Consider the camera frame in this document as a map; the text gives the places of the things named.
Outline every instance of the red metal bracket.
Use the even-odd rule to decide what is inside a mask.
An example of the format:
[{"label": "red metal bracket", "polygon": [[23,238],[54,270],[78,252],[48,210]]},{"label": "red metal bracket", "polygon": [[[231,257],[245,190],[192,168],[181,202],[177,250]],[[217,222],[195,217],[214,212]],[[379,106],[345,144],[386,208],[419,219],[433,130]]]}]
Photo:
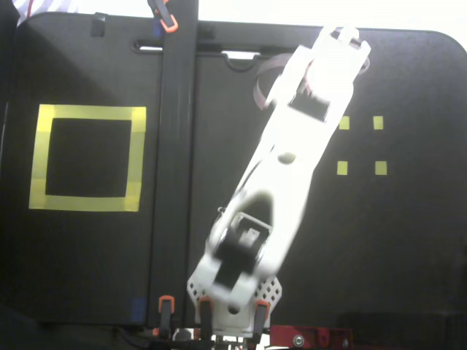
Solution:
[{"label": "red metal bracket", "polygon": [[[294,339],[301,340],[302,345],[298,346],[299,342],[294,342]],[[271,346],[303,349],[354,349],[352,330],[294,326],[271,326]]]}]

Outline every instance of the black cable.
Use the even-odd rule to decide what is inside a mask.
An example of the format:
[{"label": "black cable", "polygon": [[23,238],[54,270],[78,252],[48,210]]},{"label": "black cable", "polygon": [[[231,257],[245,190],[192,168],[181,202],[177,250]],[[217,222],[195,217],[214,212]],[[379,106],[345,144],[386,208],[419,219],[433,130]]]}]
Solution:
[{"label": "black cable", "polygon": [[122,337],[122,339],[128,344],[128,345],[131,345],[133,346],[134,348],[136,349],[139,349],[139,350],[148,350],[149,347],[150,347],[150,344],[149,343],[146,343],[145,345],[141,344],[141,343],[138,343],[138,342],[135,342],[133,339],[131,339],[128,334],[125,333],[124,330],[120,329],[120,328],[117,328],[117,331],[118,331],[118,334],[120,334],[120,337]]}]

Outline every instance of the small yellow square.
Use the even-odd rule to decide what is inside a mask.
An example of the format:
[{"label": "small yellow square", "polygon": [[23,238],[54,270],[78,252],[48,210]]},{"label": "small yellow square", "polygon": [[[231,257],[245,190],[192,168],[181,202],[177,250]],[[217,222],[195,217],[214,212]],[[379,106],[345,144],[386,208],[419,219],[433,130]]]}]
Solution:
[{"label": "small yellow square", "polygon": [[347,175],[347,162],[340,160],[337,162],[337,174]]},{"label": "small yellow square", "polygon": [[339,123],[340,130],[349,130],[350,129],[350,118],[345,115],[342,117],[341,122]]},{"label": "small yellow square", "polygon": [[385,161],[377,161],[374,164],[374,173],[376,175],[387,175],[387,163]]},{"label": "small yellow square", "polygon": [[376,115],[373,117],[373,128],[374,130],[383,130],[385,128],[382,115]]}]

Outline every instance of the yellow tape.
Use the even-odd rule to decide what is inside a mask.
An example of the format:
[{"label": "yellow tape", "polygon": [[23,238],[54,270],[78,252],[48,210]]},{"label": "yellow tape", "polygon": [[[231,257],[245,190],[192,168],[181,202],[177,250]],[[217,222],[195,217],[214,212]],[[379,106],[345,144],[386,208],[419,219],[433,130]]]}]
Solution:
[{"label": "yellow tape", "polygon": [[339,130],[349,130],[350,129],[350,118],[345,115],[342,117],[341,122],[339,123]]},{"label": "yellow tape", "polygon": [[347,175],[347,162],[340,160],[337,162],[337,174],[338,175]]},{"label": "yellow tape", "polygon": [[[56,118],[131,121],[125,197],[96,198],[45,194],[50,133],[53,120]],[[42,104],[39,107],[36,140],[34,142],[29,208],[66,211],[138,211],[142,188],[145,133],[146,107]]]},{"label": "yellow tape", "polygon": [[375,175],[387,175],[387,163],[383,160],[379,160],[374,163],[374,173]]},{"label": "yellow tape", "polygon": [[382,115],[376,115],[373,117],[373,128],[374,130],[383,130],[385,128],[384,119]]}]

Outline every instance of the black panel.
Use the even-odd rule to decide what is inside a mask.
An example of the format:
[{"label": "black panel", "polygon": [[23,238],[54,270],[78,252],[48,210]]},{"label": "black panel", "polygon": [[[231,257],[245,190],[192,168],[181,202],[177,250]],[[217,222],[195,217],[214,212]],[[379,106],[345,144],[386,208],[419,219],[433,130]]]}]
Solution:
[{"label": "black panel", "polygon": [[[17,31],[1,164],[0,300],[40,321],[144,324],[161,55],[131,49],[136,38],[153,35],[152,20],[108,17],[105,35],[92,37],[92,18],[41,14]],[[28,209],[39,104],[147,107],[138,212]],[[104,132],[116,152],[128,146],[124,129]],[[83,139],[83,150],[87,141],[93,142]],[[106,179],[120,194],[119,175]]]},{"label": "black panel", "polygon": [[125,197],[130,120],[54,119],[47,195]]},{"label": "black panel", "polygon": [[[310,46],[319,33],[203,27],[210,34],[200,39],[206,52],[290,52]],[[436,315],[467,312],[466,53],[437,33],[362,30],[361,36],[372,48],[371,68],[355,81],[350,130],[337,130],[314,173],[303,225],[278,275],[284,295],[272,322],[353,327],[378,314],[381,329],[404,324],[405,333],[394,335],[399,344],[436,330],[430,339],[438,343],[431,344],[440,346],[444,330],[435,327]],[[220,55],[198,60],[188,273],[269,118],[252,98],[261,61],[239,73]],[[376,131],[373,116],[380,115],[385,126]],[[347,176],[336,174],[340,160],[348,162]],[[386,176],[375,175],[379,160],[387,162]]]},{"label": "black panel", "polygon": [[9,80],[13,70],[13,38],[19,17],[10,0],[0,0],[0,125],[3,125]]}]

